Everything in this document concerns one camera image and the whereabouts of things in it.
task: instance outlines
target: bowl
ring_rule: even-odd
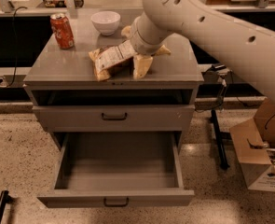
[[[112,35],[120,24],[120,15],[114,11],[100,11],[94,13],[90,19],[102,35]]]

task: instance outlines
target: cardboard box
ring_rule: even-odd
[[[230,134],[248,189],[275,191],[275,104],[265,99],[254,117]]]

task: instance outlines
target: red can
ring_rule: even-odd
[[[74,37],[68,18],[63,13],[53,14],[50,17],[51,28],[61,49],[74,46]]]

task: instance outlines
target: concrete floor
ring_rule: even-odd
[[[6,206],[2,224],[275,224],[275,193],[246,188],[233,145],[226,145],[230,168],[219,168],[210,111],[194,114],[180,153],[185,188],[195,191],[189,206],[47,209],[36,195],[51,189],[60,152],[31,107],[0,104],[0,192],[7,189],[14,198]],[[228,131],[254,112],[227,102],[217,113],[221,130]]]

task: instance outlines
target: cabinet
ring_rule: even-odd
[[[74,48],[52,37],[24,79],[34,113],[61,157],[53,189],[38,195],[47,207],[187,205],[179,162],[203,81],[189,41],[169,36],[172,55],[155,57],[145,78],[124,68],[109,80],[93,75],[88,52],[122,41],[121,29],[142,13],[121,9],[119,30],[102,36],[90,16],[71,19]]]

